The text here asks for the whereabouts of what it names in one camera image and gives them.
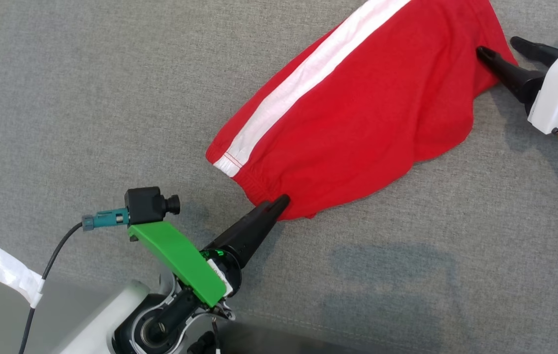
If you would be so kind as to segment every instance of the red shorts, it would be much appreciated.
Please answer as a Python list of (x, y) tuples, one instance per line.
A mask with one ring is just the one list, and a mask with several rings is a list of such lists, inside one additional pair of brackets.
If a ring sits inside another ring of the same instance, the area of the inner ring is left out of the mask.
[(485, 45), (515, 62), (489, 0), (369, 0), (278, 72), (220, 130), (207, 159), (283, 219), (380, 190), (465, 140), (496, 83)]

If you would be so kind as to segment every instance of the gray couch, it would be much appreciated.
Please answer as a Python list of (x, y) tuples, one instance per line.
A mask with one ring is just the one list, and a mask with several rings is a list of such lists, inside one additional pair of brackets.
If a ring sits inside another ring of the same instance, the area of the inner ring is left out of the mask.
[[(492, 3), (507, 36), (558, 46), (558, 0)], [(151, 185), (178, 193), (169, 220), (209, 242), (250, 204), (205, 149), (360, 4), (0, 0), (0, 247), (42, 271), (83, 213)], [(155, 268), (106, 229), (77, 233), (50, 278), (109, 291), (153, 285)], [(490, 90), (461, 146), (371, 197), (279, 224), (232, 306), (371, 352), (558, 353), (558, 139)]]

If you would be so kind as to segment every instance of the cable connector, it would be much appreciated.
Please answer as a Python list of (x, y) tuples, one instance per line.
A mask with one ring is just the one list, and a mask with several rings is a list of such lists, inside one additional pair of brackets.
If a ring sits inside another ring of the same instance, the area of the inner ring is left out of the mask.
[(83, 216), (83, 231), (91, 231), (98, 227), (128, 225), (130, 216), (127, 208), (98, 211), (95, 216)]

